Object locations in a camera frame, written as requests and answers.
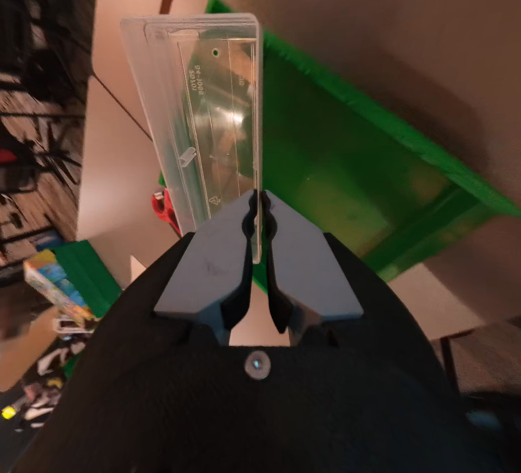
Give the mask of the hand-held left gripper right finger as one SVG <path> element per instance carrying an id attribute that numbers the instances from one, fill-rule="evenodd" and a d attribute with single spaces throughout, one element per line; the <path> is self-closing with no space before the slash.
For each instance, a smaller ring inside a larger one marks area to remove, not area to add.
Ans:
<path id="1" fill-rule="evenodd" d="M 364 310 L 325 233 L 270 191 L 261 193 L 268 304 L 296 346 L 311 326 L 358 320 Z"/>

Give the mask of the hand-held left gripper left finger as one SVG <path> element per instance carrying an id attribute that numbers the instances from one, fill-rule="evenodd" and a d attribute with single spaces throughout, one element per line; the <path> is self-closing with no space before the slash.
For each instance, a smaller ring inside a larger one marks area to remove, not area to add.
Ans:
<path id="1" fill-rule="evenodd" d="M 193 233 L 154 313 L 208 326 L 219 344 L 250 307 L 257 190 L 228 203 Z"/>

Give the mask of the clear plastic drawer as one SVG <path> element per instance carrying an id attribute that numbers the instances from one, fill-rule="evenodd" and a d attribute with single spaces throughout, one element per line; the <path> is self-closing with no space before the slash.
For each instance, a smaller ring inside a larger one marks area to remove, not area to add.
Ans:
<path id="1" fill-rule="evenodd" d="M 262 189 L 263 37 L 251 13 L 120 22 L 181 235 Z"/>

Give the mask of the red plastic clamp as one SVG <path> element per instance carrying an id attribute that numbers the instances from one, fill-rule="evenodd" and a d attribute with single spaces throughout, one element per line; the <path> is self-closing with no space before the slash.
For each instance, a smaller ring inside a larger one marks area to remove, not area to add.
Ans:
<path id="1" fill-rule="evenodd" d="M 168 190 L 165 188 L 161 191 L 153 193 L 151 196 L 151 204 L 155 215 L 161 220 L 170 225 L 175 233 L 182 237 L 179 223 L 171 202 L 171 198 L 168 194 Z"/>

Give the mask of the large green plastic bin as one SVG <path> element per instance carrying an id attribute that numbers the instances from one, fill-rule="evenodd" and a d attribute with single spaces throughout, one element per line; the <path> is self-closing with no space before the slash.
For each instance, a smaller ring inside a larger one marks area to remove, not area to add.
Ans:
<path id="1" fill-rule="evenodd" d="M 262 187 L 391 281 L 520 209 L 275 35 L 263 38 Z"/>

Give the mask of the colourful printed cardboard box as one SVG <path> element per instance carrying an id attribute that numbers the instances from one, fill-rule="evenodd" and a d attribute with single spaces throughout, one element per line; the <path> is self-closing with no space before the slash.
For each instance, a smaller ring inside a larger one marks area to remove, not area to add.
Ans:
<path id="1" fill-rule="evenodd" d="M 26 259 L 23 274 L 28 285 L 78 326 L 86 327 L 97 320 L 52 250 L 45 249 Z"/>

